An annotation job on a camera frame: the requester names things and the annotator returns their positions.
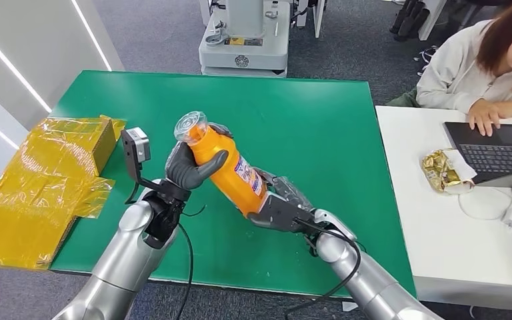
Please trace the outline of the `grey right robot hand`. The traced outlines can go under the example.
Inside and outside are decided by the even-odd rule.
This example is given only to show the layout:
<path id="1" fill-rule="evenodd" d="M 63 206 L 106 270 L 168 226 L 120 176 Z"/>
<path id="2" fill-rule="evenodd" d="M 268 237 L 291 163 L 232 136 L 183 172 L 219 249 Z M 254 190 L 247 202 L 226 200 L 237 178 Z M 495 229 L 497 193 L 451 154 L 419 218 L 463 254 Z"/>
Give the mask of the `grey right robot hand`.
<path id="1" fill-rule="evenodd" d="M 255 167 L 255 170 L 264 180 L 268 190 L 280 196 L 286 202 L 305 211 L 314 209 L 308 198 L 286 176 L 279 176 L 258 167 Z"/>

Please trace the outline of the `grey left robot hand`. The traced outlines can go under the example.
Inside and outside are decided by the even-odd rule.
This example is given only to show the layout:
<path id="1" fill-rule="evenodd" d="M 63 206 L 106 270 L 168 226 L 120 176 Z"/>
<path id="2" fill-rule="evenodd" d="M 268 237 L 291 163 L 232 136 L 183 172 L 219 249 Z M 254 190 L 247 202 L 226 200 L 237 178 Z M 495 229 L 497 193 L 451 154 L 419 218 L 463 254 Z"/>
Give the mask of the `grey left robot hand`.
<path id="1" fill-rule="evenodd" d="M 178 141 L 165 164 L 166 179 L 182 189 L 196 189 L 222 168 L 228 156 L 228 151 L 220 150 L 207 163 L 198 165 L 188 144 Z"/>

